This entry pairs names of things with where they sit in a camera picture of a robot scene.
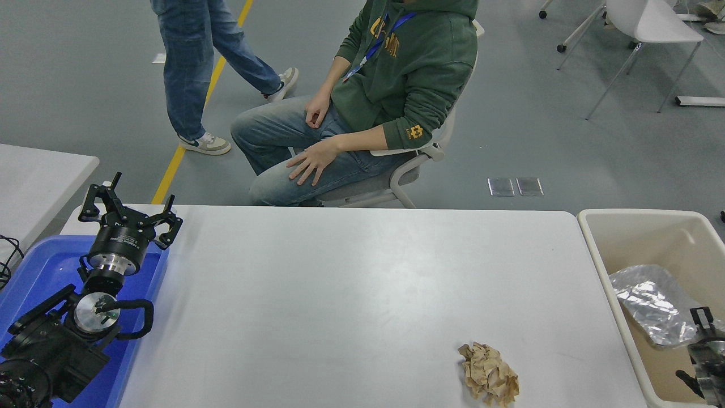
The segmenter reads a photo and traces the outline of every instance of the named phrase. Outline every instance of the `aluminum foil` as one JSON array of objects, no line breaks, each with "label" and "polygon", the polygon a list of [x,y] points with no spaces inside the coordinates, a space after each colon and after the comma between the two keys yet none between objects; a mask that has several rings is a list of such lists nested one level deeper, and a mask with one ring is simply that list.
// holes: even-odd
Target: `aluminum foil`
[{"label": "aluminum foil", "polygon": [[[619,301],[656,346],[674,348],[696,340],[697,325],[689,310],[703,305],[692,300],[662,266],[630,266],[609,279]],[[718,319],[713,324],[724,329]]]}]

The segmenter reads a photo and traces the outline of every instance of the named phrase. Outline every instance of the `tabletop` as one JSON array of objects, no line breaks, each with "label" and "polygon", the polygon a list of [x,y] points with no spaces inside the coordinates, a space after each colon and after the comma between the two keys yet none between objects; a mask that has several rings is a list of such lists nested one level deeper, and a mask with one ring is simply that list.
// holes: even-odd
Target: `tabletop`
[{"label": "tabletop", "polygon": [[[0,144],[0,234],[27,250],[98,163],[92,156]],[[0,241],[0,262],[12,249]]]},{"label": "tabletop", "polygon": [[121,408],[482,407],[457,352],[474,341],[518,373],[514,407],[646,407],[569,213],[175,211]]}]

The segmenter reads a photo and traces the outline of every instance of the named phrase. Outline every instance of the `blue tray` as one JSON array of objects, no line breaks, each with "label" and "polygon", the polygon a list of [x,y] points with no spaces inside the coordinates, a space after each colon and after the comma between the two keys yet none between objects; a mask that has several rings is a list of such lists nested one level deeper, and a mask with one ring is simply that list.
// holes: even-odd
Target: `blue tray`
[{"label": "blue tray", "polygon": [[[72,283],[78,293],[83,282],[78,276],[78,259],[87,254],[96,237],[93,235],[57,235],[35,244],[22,260],[8,285],[0,292],[0,348],[10,341],[7,332],[25,312],[50,295]],[[150,244],[138,274],[127,277],[119,300],[148,299],[159,292],[166,269],[167,251]],[[119,318],[122,332],[140,330],[144,326],[141,311],[123,311]],[[104,349],[111,360],[83,390],[73,403],[53,400],[53,407],[116,408],[121,400],[139,340],[114,340]]]}]

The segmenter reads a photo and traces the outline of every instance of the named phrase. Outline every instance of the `green hoodie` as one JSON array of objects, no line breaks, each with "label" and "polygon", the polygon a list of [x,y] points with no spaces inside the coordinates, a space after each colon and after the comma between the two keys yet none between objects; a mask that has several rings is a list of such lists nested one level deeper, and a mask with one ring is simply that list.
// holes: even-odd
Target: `green hoodie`
[{"label": "green hoodie", "polygon": [[[357,67],[375,44],[381,21],[384,42],[332,91],[335,108],[352,130],[383,125],[389,149],[415,149],[430,141],[471,76],[478,50],[471,20],[478,5],[479,0],[367,0],[337,56]],[[390,34],[411,12],[416,15]]]}]

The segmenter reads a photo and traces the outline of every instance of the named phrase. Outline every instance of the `brown paper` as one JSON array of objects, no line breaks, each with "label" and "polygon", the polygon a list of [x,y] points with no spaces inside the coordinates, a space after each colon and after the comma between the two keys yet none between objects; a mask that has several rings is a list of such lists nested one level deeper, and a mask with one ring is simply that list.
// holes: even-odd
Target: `brown paper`
[{"label": "brown paper", "polygon": [[458,353],[465,357],[463,370],[465,384],[471,388],[474,399],[484,396],[486,405],[493,401],[506,408],[518,395],[518,375],[501,359],[501,353],[487,344],[464,344]]}]

